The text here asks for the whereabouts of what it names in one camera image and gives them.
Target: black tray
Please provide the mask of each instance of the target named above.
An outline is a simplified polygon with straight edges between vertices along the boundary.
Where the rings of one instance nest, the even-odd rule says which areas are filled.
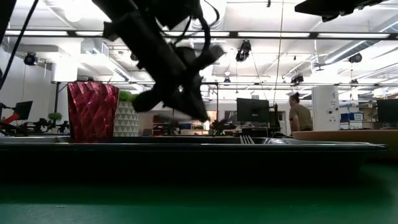
[[[135,137],[74,144],[59,138],[1,138],[0,174],[19,180],[265,179],[356,174],[384,145],[294,139]]]

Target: olive shirt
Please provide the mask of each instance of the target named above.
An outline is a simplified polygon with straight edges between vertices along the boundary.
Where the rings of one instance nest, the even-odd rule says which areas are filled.
[[[311,131],[312,130],[312,119],[311,112],[305,106],[297,104],[290,109],[289,120],[292,122],[293,116],[298,116],[298,122],[300,125],[300,131]]]

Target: green table surface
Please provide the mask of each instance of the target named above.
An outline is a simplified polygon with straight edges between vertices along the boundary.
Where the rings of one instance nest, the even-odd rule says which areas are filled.
[[[0,185],[0,223],[398,223],[398,166],[366,164],[336,185]]]

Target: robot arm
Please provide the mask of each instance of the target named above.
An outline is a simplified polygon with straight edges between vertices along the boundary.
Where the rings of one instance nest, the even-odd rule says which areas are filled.
[[[224,51],[220,46],[206,47],[196,57],[193,49],[168,44],[156,19],[174,28],[187,17],[199,19],[210,41],[210,28],[203,18],[200,0],[93,0],[112,20],[104,23],[104,38],[121,38],[155,81],[153,89],[137,96],[137,112],[151,110],[163,101],[193,119],[208,120],[201,97],[199,71],[217,61]]]

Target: laboratory room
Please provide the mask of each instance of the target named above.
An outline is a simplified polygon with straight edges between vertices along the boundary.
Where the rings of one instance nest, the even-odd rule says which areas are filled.
[[[397,223],[398,0],[2,0],[0,223]]]

